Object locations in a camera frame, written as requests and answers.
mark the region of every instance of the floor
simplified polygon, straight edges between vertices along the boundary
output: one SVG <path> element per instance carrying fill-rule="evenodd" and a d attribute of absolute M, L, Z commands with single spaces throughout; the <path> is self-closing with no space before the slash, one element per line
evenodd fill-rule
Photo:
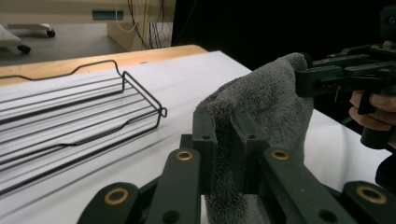
<path fill-rule="evenodd" d="M 0 66 L 41 63 L 63 59 L 90 57 L 125 52 L 119 44 L 107 36 L 105 23 L 50 24 L 55 37 L 48 37 L 46 31 L 8 29 L 21 42 L 30 47 L 27 54 L 16 47 L 0 48 Z M 156 24 L 161 47 L 170 46 L 171 24 Z"/>

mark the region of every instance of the cloth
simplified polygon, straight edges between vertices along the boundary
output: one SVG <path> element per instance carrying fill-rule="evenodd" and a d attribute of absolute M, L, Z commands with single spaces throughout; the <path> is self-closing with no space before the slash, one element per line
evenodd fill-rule
<path fill-rule="evenodd" d="M 271 147 L 298 150 L 304 158 L 304 140 L 314 104 L 295 93 L 294 71 L 306 69 L 302 53 L 291 53 L 219 87 L 200 102 L 214 118 L 218 139 L 217 168 L 211 195 L 205 196 L 211 224 L 263 223 L 257 195 L 238 193 L 230 169 L 230 116 L 233 109 L 248 111 L 262 127 Z"/>

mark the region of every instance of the wire rack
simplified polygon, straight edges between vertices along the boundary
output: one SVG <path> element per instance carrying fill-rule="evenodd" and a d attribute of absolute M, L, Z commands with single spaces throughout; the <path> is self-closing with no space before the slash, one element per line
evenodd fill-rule
<path fill-rule="evenodd" d="M 114 69 L 78 75 L 110 63 Z M 167 109 L 112 60 L 1 91 L 0 195 L 155 130 Z"/>

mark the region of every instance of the microfiber cloth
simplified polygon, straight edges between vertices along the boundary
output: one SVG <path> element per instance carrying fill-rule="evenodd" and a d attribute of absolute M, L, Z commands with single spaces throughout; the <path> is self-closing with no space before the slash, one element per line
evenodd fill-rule
<path fill-rule="evenodd" d="M 211 224 L 263 223 L 257 195 L 244 195 L 233 184 L 230 168 L 230 116 L 233 109 L 245 109 L 262 127 L 271 147 L 301 152 L 311 119 L 312 98 L 295 93 L 294 71 L 307 68 L 306 55 L 298 52 L 277 58 L 249 74 L 219 87 L 200 102 L 214 119 L 218 155 L 211 195 L 205 196 L 208 221 Z"/>

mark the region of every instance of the human hand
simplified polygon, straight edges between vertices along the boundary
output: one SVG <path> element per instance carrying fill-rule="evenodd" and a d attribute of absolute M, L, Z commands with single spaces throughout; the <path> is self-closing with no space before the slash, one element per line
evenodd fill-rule
<path fill-rule="evenodd" d="M 349 116 L 356 120 L 359 125 L 378 131 L 389 131 L 392 125 L 396 125 L 396 95 L 370 96 L 370 104 L 377 110 L 373 114 L 358 114 L 359 103 L 363 91 L 354 91 L 349 100 L 354 106 L 349 109 Z M 396 133 L 393 133 L 388 144 L 396 148 Z"/>

